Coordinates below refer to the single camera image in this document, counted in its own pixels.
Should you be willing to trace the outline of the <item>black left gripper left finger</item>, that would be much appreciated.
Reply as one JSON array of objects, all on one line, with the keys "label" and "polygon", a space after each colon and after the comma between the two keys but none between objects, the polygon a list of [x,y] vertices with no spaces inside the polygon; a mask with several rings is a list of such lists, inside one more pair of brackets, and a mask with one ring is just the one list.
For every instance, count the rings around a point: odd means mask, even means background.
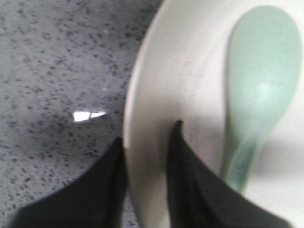
[{"label": "black left gripper left finger", "polygon": [[125,196],[123,142],[63,189],[18,210],[10,228],[119,228]]}]

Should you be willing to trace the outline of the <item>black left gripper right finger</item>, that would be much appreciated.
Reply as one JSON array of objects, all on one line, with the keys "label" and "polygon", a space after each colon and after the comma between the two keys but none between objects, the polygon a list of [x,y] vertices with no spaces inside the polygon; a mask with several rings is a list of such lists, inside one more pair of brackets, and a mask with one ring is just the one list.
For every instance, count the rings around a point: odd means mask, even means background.
[{"label": "black left gripper right finger", "polygon": [[172,228],[289,228],[284,219],[232,190],[192,151],[177,120],[167,154],[167,200]]}]

